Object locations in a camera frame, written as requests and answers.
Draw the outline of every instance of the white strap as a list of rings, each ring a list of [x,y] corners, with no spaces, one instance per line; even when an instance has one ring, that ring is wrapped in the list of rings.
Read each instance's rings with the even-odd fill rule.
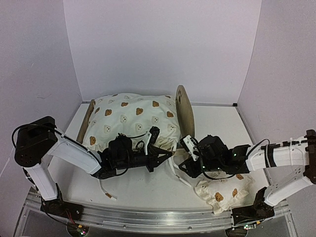
[[[102,192],[104,192],[104,194],[105,194],[109,199],[111,199],[111,200],[113,200],[113,201],[117,201],[117,200],[118,200],[117,197],[115,197],[115,196],[109,194],[109,192],[106,191],[106,190],[102,187],[101,179],[99,179],[99,183],[100,183],[100,188],[101,188]]]
[[[176,150],[177,150],[177,142],[174,142],[174,143],[173,143],[172,151],[176,153]],[[168,159],[169,166],[170,166],[170,168],[171,168],[172,173],[173,173],[178,179],[180,179],[180,181],[181,181],[182,183],[184,183],[185,185],[187,185],[188,187],[191,188],[192,185],[191,185],[188,181],[184,180],[180,175],[178,175],[178,174],[176,173],[176,171],[175,171],[174,168],[176,168],[176,169],[178,169],[178,170],[180,170],[180,169],[179,169],[179,167],[174,163],[173,157],[174,157],[174,156],[172,156],[172,157],[170,157],[170,158]]]

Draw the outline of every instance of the black bracket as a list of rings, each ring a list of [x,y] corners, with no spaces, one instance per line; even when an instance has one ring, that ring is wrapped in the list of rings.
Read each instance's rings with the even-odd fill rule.
[[[264,187],[257,192],[253,205],[232,209],[235,226],[274,217],[275,212],[273,207],[264,202],[264,193],[266,189],[267,187]]]
[[[79,221],[82,216],[83,206],[63,201],[60,189],[57,184],[56,186],[58,192],[57,198],[49,201],[45,201],[42,198],[40,210],[54,216],[60,216],[67,219],[71,217],[74,221]]]
[[[308,177],[313,184],[316,184],[316,132],[315,130],[307,130],[306,136],[308,146],[306,152],[308,152],[310,164],[305,167],[304,176]]]
[[[172,156],[172,152],[150,145],[148,149],[149,164],[146,165],[149,172],[153,172],[166,159]]]

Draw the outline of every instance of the teddy bear print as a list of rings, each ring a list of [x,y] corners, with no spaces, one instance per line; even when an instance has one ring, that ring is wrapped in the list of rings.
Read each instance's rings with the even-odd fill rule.
[[[143,126],[140,123],[135,124],[136,132],[140,132],[143,129]]]
[[[103,99],[102,99],[102,98],[101,98],[101,99],[98,99],[97,104],[101,103],[102,101],[103,101]]]
[[[121,115],[120,122],[123,122],[123,123],[127,122],[127,117],[125,115]]]
[[[173,131],[176,130],[176,128],[175,128],[175,126],[173,126],[172,124],[168,124],[168,125],[167,125],[167,130],[168,130],[168,132],[173,132]]]
[[[137,108],[136,109],[136,115],[140,115],[141,113],[143,113],[143,109],[141,109],[141,108]]]
[[[156,116],[152,116],[152,123],[158,123],[159,118]]]
[[[170,111],[167,112],[167,117],[168,117],[168,118],[173,118],[173,116],[174,116],[174,115],[173,115],[172,112],[170,112]]]
[[[91,127],[93,126],[93,125],[95,125],[97,123],[97,120],[93,120],[92,122],[91,122]]]
[[[241,174],[237,174],[236,175],[236,178],[238,178],[239,180],[242,180],[243,179],[243,176]]]
[[[153,101],[153,107],[158,107],[159,103],[157,101]]]
[[[222,201],[222,200],[224,200],[224,197],[219,192],[217,192],[215,194],[215,199],[216,199],[216,201]]]
[[[238,193],[237,189],[234,189],[234,191],[233,191],[233,197],[235,197],[235,196],[237,195],[237,193]]]
[[[111,131],[111,127],[107,126],[107,125],[104,125],[103,131],[104,131],[104,133],[109,133]]]
[[[95,139],[95,137],[90,137],[90,145],[92,146],[92,145],[94,145],[95,144],[95,142],[96,142],[96,139]]]
[[[109,116],[109,115],[111,115],[112,114],[112,110],[106,110],[105,111],[105,116]]]

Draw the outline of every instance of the white fabric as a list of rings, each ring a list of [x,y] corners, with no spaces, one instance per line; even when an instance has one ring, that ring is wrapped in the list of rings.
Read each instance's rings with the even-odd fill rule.
[[[131,93],[103,96],[95,100],[83,145],[103,151],[118,133],[135,137],[149,131],[152,126],[160,129],[155,146],[171,150],[179,141],[180,127],[173,96]],[[133,149],[142,139],[132,139]]]
[[[227,175],[220,174],[217,178],[225,176]],[[213,206],[214,214],[219,214],[232,206],[243,205],[253,182],[251,176],[246,174],[238,174],[230,179],[201,180],[195,187],[195,192],[207,204]]]

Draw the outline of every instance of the pillowcase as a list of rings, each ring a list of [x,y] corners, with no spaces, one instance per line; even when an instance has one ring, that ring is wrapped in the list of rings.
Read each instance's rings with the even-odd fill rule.
[[[131,93],[103,96],[95,100],[83,145],[103,151],[118,133],[127,137],[145,134],[152,126],[160,129],[156,147],[176,148],[180,139],[175,97],[141,96]],[[132,139],[133,149],[143,137]]]
[[[214,214],[229,210],[233,205],[242,205],[253,183],[251,176],[237,174],[229,179],[201,180],[195,187],[196,194],[207,204],[213,206]]]

